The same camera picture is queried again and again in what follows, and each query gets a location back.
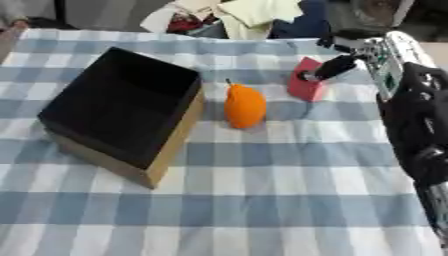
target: fruit stem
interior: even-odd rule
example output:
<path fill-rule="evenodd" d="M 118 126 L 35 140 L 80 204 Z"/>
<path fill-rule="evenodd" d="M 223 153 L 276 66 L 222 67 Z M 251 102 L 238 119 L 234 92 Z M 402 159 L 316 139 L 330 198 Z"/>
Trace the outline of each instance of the fruit stem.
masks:
<path fill-rule="evenodd" d="M 230 79 L 226 79 L 226 82 L 229 84 L 229 86 L 232 86 L 233 84 L 232 84 L 232 82 L 230 82 Z"/>

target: white cloth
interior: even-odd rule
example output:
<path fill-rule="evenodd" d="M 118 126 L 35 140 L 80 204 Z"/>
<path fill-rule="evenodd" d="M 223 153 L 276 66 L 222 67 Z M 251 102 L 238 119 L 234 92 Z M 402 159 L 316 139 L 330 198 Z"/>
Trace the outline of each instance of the white cloth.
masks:
<path fill-rule="evenodd" d="M 218 5 L 223 12 L 231 14 L 247 27 L 252 28 L 275 19 L 293 22 L 303 13 L 300 0 L 236 0 Z"/>
<path fill-rule="evenodd" d="M 265 23 L 252 28 L 246 27 L 232 15 L 221 16 L 227 36 L 233 40 L 262 40 L 269 36 L 272 23 Z"/>
<path fill-rule="evenodd" d="M 165 33 L 179 8 L 169 3 L 146 17 L 140 26 L 154 33 Z"/>
<path fill-rule="evenodd" d="M 299 1 L 236 0 L 218 4 L 213 13 L 222 20 L 230 39 L 260 40 L 269 36 L 275 19 L 292 22 L 302 15 Z"/>

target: brown cardboard side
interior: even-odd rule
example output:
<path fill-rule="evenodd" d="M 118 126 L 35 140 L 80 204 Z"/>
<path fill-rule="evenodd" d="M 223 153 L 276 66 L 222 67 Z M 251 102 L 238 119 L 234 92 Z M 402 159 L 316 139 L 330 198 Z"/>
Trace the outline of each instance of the brown cardboard side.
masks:
<path fill-rule="evenodd" d="M 181 121 L 177 124 L 176 128 L 146 171 L 153 188 L 157 186 L 160 179 L 165 174 L 169 163 L 188 137 L 191 128 L 201 117 L 203 108 L 204 92 L 203 89 L 200 89 L 183 115 Z"/>
<path fill-rule="evenodd" d="M 106 168 L 109 171 L 123 176 L 128 180 L 136 182 L 144 187 L 152 188 L 149 178 L 144 170 L 129 165 L 126 162 L 119 161 L 99 151 L 88 148 L 49 130 L 47 130 L 47 133 L 56 143 L 61 146 L 61 148 L 67 150 L 71 154 L 74 154 L 94 165 Z"/>
<path fill-rule="evenodd" d="M 171 160 L 185 142 L 191 128 L 200 118 L 203 106 L 204 94 L 203 90 L 200 89 L 183 115 L 181 121 L 178 123 L 154 161 L 146 170 L 136 168 L 126 162 L 117 160 L 109 155 L 83 146 L 71 139 L 68 139 L 67 137 L 58 135 L 48 130 L 47 132 L 55 142 L 70 153 L 73 153 L 74 155 L 77 155 L 92 164 L 104 167 L 109 171 L 112 171 L 142 186 L 154 189 L 166 173 Z"/>

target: floor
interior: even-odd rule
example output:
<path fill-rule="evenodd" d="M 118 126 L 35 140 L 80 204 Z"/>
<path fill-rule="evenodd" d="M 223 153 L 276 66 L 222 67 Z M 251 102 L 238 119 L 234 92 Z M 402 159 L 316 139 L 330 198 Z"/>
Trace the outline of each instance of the floor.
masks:
<path fill-rule="evenodd" d="M 54 18 L 53 0 L 22 0 L 28 16 Z M 66 0 L 67 20 L 78 28 L 144 31 L 140 22 L 171 0 Z"/>

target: fabric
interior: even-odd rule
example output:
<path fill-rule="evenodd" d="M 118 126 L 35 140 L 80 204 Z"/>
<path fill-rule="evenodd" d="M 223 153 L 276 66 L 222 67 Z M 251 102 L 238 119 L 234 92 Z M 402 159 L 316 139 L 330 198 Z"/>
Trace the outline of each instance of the fabric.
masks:
<path fill-rule="evenodd" d="M 15 20 L 26 20 L 21 0 L 0 0 L 0 29 L 10 26 Z"/>
<path fill-rule="evenodd" d="M 195 15 L 198 19 L 204 20 L 221 0 L 176 0 L 174 4 L 189 13 Z"/>
<path fill-rule="evenodd" d="M 300 59 L 337 54 L 315 43 L 25 32 L 0 68 L 0 255 L 441 255 L 365 67 L 321 102 L 287 94 Z M 202 75 L 202 119 L 153 191 L 61 151 L 36 121 L 111 46 Z M 228 127 L 226 78 L 264 94 L 264 123 Z"/>
<path fill-rule="evenodd" d="M 299 7 L 303 15 L 293 23 L 276 20 L 271 35 L 273 38 L 321 38 L 330 28 L 327 22 L 327 0 L 302 0 Z"/>
<path fill-rule="evenodd" d="M 272 23 L 248 28 L 232 15 L 223 15 L 220 19 L 232 40 L 263 40 L 268 38 L 272 28 Z"/>
<path fill-rule="evenodd" d="M 140 26 L 150 32 L 164 33 L 168 29 L 174 14 L 179 8 L 169 3 L 146 17 Z"/>
<path fill-rule="evenodd" d="M 252 28 L 280 19 L 293 22 L 302 15 L 298 0 L 235 0 L 218 5 L 218 8 L 234 16 Z"/>

